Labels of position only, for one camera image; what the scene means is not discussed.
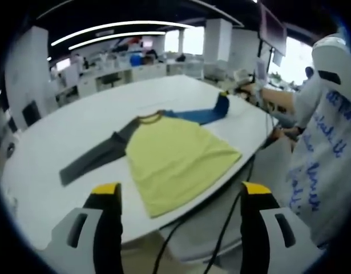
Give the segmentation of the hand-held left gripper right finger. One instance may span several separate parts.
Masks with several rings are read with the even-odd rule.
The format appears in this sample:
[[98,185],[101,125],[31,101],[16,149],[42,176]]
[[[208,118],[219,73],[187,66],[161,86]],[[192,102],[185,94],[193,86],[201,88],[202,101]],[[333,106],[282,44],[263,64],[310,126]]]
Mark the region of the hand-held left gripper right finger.
[[321,257],[309,227],[269,188],[243,182],[240,199],[242,273],[306,273]]

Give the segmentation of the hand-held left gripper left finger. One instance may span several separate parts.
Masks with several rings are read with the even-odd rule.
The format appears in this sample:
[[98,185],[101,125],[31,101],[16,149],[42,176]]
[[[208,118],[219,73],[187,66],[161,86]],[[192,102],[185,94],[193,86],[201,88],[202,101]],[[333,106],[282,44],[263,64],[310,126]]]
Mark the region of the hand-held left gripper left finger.
[[48,261],[57,273],[123,273],[121,190],[119,182],[95,187],[54,227]]

